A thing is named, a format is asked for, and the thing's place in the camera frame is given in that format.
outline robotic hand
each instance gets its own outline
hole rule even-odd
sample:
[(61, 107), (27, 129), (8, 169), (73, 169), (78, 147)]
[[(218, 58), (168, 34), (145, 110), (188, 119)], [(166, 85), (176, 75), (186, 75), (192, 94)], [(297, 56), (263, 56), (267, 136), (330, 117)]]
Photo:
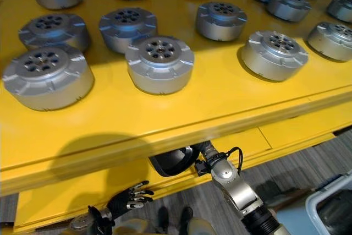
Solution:
[[(214, 184), (223, 192), (226, 201), (234, 213), (252, 235), (289, 235), (289, 232), (273, 217), (264, 206), (263, 201), (253, 189), (239, 176), (242, 166), (242, 151), (235, 147), (227, 154), (218, 152), (210, 141), (192, 145), (205, 158), (205, 162), (198, 161), (198, 174), (211, 173)], [(227, 161), (229, 155), (240, 151), (239, 169)]]
[(112, 235), (114, 219), (125, 214), (131, 209), (140, 209), (145, 203), (153, 201), (149, 196), (153, 191), (140, 189), (149, 181), (143, 181), (118, 193), (110, 199), (106, 208), (98, 210), (93, 206), (88, 207), (88, 214), (73, 219), (69, 228), (62, 235)]

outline black cylindrical joint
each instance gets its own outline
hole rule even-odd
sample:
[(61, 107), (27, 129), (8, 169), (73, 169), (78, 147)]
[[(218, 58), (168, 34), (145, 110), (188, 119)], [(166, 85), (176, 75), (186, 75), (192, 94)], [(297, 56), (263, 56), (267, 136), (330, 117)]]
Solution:
[(252, 235), (268, 235), (280, 226), (264, 205), (246, 215), (242, 219), (242, 223)]

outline yellow panel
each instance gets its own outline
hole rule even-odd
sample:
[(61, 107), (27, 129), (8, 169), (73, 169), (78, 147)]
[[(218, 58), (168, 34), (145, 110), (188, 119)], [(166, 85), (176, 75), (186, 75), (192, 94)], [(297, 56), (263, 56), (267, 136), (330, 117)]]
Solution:
[[(245, 158), (270, 149), (257, 128), (216, 140), (214, 144), (219, 151), (227, 151), (235, 145), (241, 146)], [(238, 157), (234, 154), (231, 159), (236, 161)], [(209, 177), (195, 178), (195, 175), (196, 172), (191, 167), (177, 176), (161, 177), (148, 159), (139, 159), (108, 170), (21, 192), (16, 231), (26, 231), (76, 216), (79, 212), (84, 212), (88, 205), (106, 203), (114, 193), (146, 179), (150, 181), (150, 188), (156, 198), (210, 180)]]
[[(238, 40), (215, 42), (194, 31), (196, 10), (204, 1), (232, 2), (247, 13), (248, 23)], [(92, 36), (92, 47), (85, 56), (95, 85), (73, 106), (37, 112), (18, 103), (1, 83), (2, 195), (350, 99), (352, 62), (323, 59), (302, 40), (318, 17), (325, 16), (320, 10), (322, 3), (329, 2), (312, 1), (313, 10), (300, 23), (270, 16), (264, 4), (255, 0), (85, 0), (68, 10), (84, 18)], [(123, 56), (105, 47), (98, 30), (101, 15), (118, 7), (136, 6), (157, 15), (161, 34), (185, 41), (195, 52), (194, 71), (182, 91), (167, 96), (139, 91), (128, 76)], [(0, 72), (12, 57), (25, 52), (17, 30), (30, 19), (50, 12), (35, 0), (2, 0)], [(237, 55), (256, 30), (277, 30), (296, 38), (309, 52), (309, 62), (282, 83), (252, 76), (240, 65)], [(337, 92), (320, 100), (310, 98), (332, 90)]]
[(273, 149), (277, 149), (333, 132), (351, 124), (352, 101), (349, 101), (296, 118), (260, 126), (260, 131)]

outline bolt hole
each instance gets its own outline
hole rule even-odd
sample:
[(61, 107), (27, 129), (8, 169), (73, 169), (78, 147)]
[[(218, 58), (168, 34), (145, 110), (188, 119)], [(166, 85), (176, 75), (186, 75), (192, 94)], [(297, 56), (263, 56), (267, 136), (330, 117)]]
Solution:
[(34, 72), (37, 68), (35, 66), (32, 66), (30, 68), (28, 68), (28, 72)]

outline black cable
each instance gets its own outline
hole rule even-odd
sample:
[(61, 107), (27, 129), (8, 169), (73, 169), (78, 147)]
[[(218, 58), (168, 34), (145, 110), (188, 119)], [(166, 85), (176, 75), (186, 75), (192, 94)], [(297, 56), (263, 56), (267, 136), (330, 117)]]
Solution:
[(240, 147), (233, 147), (231, 150), (226, 152), (226, 158), (228, 158), (233, 152), (238, 151), (238, 167), (237, 167), (237, 173), (238, 175), (241, 175), (241, 170), (242, 170), (242, 164), (243, 164), (243, 152)]

